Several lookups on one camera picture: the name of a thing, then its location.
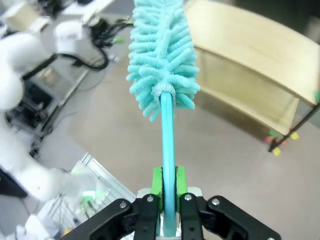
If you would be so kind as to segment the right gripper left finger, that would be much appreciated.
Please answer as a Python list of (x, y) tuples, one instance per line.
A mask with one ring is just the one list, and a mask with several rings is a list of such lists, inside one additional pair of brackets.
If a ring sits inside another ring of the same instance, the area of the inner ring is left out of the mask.
[(133, 202), (118, 198), (71, 232), (63, 240), (120, 240), (134, 233), (135, 240), (154, 240), (159, 235), (164, 210), (163, 168), (153, 170), (150, 193)]

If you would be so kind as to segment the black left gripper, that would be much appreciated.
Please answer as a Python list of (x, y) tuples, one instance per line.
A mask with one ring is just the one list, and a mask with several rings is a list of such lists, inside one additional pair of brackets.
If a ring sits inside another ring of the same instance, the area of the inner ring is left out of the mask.
[(106, 19), (92, 20), (89, 24), (89, 35), (91, 42), (98, 48), (110, 48), (113, 44), (123, 44), (123, 37), (115, 37), (114, 27), (133, 27), (130, 16), (118, 18), (110, 24)]

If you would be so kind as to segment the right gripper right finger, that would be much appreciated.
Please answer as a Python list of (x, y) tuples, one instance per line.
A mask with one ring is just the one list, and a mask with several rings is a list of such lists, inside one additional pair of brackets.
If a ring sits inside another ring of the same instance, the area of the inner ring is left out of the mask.
[(203, 240), (203, 229), (222, 240), (280, 240), (279, 233), (254, 218), (228, 199), (215, 195), (208, 200), (187, 187), (186, 171), (176, 167), (176, 200), (181, 238)]

